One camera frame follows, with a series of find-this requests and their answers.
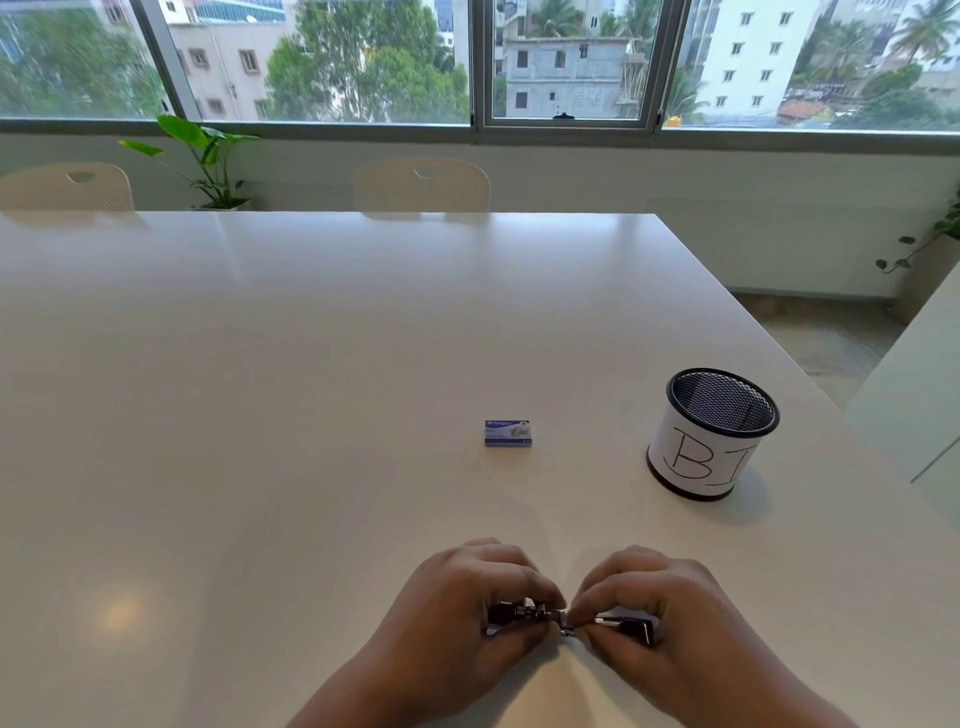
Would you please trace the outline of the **person's left hand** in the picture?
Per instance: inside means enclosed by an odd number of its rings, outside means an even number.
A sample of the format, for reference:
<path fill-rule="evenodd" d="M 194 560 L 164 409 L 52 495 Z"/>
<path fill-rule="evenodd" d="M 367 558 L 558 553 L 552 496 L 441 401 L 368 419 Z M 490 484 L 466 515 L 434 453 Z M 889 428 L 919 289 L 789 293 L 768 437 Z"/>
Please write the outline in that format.
<path fill-rule="evenodd" d="M 471 540 L 414 571 L 366 648 L 423 669 L 439 696 L 461 712 L 509 673 L 474 671 L 487 610 L 527 600 L 554 610 L 567 606 L 556 583 L 518 546 Z"/>

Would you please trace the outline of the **person's right hand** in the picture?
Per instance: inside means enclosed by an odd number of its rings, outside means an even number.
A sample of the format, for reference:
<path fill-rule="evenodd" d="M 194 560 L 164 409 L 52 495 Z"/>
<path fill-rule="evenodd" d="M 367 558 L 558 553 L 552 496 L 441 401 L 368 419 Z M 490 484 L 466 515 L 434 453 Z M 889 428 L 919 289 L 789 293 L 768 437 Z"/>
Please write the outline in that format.
<path fill-rule="evenodd" d="M 599 626 L 593 623 L 597 612 L 616 605 L 659 618 L 662 642 L 653 650 L 664 668 L 653 679 L 622 680 L 675 720 L 680 680 L 695 659 L 765 654 L 763 642 L 714 577 L 690 560 L 639 546 L 611 554 L 584 577 L 568 610 L 570 624 Z"/>

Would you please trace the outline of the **black and silver stapler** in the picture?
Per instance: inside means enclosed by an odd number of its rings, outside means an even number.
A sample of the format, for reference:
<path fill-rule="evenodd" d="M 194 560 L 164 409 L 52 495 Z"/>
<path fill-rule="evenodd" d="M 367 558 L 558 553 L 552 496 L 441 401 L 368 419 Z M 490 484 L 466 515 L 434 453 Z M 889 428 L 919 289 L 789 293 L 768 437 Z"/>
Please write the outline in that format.
<path fill-rule="evenodd" d="M 637 645 L 653 650 L 663 641 L 661 621 L 653 613 L 615 605 L 598 611 L 592 622 L 619 634 Z M 576 639 L 577 627 L 570 623 L 569 612 L 547 608 L 544 604 L 527 599 L 524 602 L 500 602 L 488 607 L 484 620 L 486 636 L 495 636 L 513 626 L 526 624 L 556 625 L 564 639 Z"/>

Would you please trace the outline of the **person's left forearm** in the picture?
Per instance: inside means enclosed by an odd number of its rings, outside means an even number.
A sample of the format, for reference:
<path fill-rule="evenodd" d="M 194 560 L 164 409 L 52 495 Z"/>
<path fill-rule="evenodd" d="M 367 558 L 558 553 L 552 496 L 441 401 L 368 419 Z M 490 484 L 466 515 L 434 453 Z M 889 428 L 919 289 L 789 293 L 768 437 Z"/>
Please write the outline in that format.
<path fill-rule="evenodd" d="M 334 672 L 285 728 L 420 728 L 461 710 L 413 663 L 362 651 Z"/>

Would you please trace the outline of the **person's right forearm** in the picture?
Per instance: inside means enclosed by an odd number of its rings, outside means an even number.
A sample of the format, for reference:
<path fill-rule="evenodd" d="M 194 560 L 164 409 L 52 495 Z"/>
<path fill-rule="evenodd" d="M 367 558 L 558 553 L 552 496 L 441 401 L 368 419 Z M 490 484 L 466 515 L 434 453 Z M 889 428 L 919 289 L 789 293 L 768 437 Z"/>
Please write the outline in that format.
<path fill-rule="evenodd" d="M 860 728 L 768 654 L 699 657 L 679 685 L 683 728 Z"/>

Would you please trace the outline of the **small blue staple box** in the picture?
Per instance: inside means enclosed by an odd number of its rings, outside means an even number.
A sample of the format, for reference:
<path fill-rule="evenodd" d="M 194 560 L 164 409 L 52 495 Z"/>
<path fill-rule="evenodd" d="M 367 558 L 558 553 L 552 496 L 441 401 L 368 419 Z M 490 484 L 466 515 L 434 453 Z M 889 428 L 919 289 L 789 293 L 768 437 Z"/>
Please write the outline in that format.
<path fill-rule="evenodd" d="M 484 422 L 487 448 L 530 448 L 533 442 L 532 423 L 528 419 L 486 419 Z"/>

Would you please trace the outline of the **black mesh cup white label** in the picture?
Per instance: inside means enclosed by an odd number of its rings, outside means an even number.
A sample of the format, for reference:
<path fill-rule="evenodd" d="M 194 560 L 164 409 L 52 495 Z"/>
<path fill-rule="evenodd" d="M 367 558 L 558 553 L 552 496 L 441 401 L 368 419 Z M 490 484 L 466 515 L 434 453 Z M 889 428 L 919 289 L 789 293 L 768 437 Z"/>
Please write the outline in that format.
<path fill-rule="evenodd" d="M 779 407 L 745 377 L 712 368 L 677 372 L 665 393 L 667 405 L 645 453 L 652 476 L 691 501 L 725 499 L 779 426 Z"/>

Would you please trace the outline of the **white chair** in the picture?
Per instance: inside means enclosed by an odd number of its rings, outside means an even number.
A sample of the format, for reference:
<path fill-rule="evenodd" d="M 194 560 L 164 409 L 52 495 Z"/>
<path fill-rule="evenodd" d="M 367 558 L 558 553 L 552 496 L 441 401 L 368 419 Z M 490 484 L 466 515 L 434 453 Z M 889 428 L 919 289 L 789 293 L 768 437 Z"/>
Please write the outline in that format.
<path fill-rule="evenodd" d="M 491 183 L 478 166 L 438 156 L 391 156 L 353 177 L 353 202 L 363 213 L 488 213 Z"/>
<path fill-rule="evenodd" d="M 60 162 L 0 176 L 2 212 L 102 212 L 136 210 L 127 174 L 103 162 Z"/>

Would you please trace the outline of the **trailing vine plant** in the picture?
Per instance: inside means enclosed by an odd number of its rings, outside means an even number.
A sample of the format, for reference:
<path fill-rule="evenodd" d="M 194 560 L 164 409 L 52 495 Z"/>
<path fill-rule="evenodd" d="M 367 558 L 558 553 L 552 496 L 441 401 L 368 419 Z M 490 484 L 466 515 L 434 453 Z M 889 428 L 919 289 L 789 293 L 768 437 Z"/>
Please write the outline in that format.
<path fill-rule="evenodd" d="M 960 242 L 960 184 L 936 222 L 918 235 L 899 236 L 896 244 L 902 251 L 877 258 L 873 267 L 884 276 L 916 269 L 925 254 L 932 253 L 939 243 L 946 240 Z"/>

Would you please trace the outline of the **green leafy plant white pot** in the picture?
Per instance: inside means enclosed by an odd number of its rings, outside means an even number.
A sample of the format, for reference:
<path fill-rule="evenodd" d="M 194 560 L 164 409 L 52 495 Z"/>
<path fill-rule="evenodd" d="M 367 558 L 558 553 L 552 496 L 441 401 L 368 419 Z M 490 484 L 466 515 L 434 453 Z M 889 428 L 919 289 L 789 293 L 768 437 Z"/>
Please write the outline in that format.
<path fill-rule="evenodd" d="M 185 145 L 198 165 L 198 176 L 189 176 L 164 161 L 163 149 L 154 144 L 132 139 L 121 139 L 118 144 L 154 160 L 186 180 L 190 188 L 198 190 L 207 200 L 200 207 L 202 210 L 236 212 L 249 207 L 252 199 L 242 196 L 245 181 L 231 174 L 231 158 L 239 145 L 259 141 L 260 136 L 200 125 L 171 113 L 157 116 L 156 123 L 168 138 Z"/>

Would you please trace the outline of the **grey window frame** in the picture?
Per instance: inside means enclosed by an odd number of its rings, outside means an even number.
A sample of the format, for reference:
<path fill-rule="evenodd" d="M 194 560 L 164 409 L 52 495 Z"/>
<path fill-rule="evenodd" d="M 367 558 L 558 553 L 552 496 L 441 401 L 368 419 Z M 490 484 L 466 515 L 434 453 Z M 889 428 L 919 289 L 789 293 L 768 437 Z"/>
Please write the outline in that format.
<path fill-rule="evenodd" d="M 845 3 L 0 0 L 0 128 L 960 149 L 960 0 Z"/>

